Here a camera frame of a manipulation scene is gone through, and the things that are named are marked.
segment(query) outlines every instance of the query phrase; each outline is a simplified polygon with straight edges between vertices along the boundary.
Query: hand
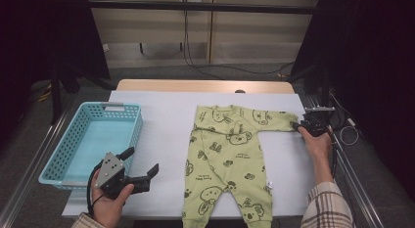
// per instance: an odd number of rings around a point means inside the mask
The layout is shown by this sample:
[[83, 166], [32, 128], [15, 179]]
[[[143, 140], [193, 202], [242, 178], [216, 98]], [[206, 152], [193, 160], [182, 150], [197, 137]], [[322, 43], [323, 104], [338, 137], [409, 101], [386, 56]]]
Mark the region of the hand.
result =
[[121, 219], [122, 207], [134, 190], [134, 185], [126, 185], [115, 200], [108, 199], [105, 196], [100, 198], [102, 195], [104, 195], [104, 191], [101, 190], [101, 188], [95, 188], [95, 186], [93, 186], [97, 181], [99, 171], [100, 170], [97, 170], [95, 172], [91, 183], [92, 201], [95, 202], [98, 200], [94, 204], [93, 218], [95, 221], [107, 228], [116, 227], [119, 220]]
[[305, 140], [308, 153], [314, 160], [322, 160], [329, 157], [332, 150], [332, 140], [328, 133], [313, 137], [303, 127], [299, 127], [299, 133]]

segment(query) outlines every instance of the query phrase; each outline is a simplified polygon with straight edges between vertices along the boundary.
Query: plaid sleeve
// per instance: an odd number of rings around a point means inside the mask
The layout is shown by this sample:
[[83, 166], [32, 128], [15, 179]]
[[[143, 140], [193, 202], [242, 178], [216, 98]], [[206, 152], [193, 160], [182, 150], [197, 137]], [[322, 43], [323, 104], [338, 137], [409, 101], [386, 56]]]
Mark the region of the plaid sleeve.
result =
[[318, 184], [308, 193], [307, 201], [308, 208], [302, 218], [301, 228], [352, 227], [350, 209], [336, 184]]
[[100, 223], [89, 217], [85, 213], [81, 213], [71, 228], [105, 228]]

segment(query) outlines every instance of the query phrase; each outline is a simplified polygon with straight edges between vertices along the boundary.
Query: baby onesie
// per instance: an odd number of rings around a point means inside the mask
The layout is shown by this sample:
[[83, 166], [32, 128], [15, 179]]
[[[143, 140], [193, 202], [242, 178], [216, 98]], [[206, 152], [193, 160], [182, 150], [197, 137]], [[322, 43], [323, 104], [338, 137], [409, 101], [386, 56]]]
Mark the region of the baby onesie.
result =
[[186, 161], [184, 228], [204, 228], [223, 192], [232, 193], [250, 228], [269, 228], [272, 196], [266, 185], [259, 131], [293, 131], [295, 114], [238, 106], [198, 107]]

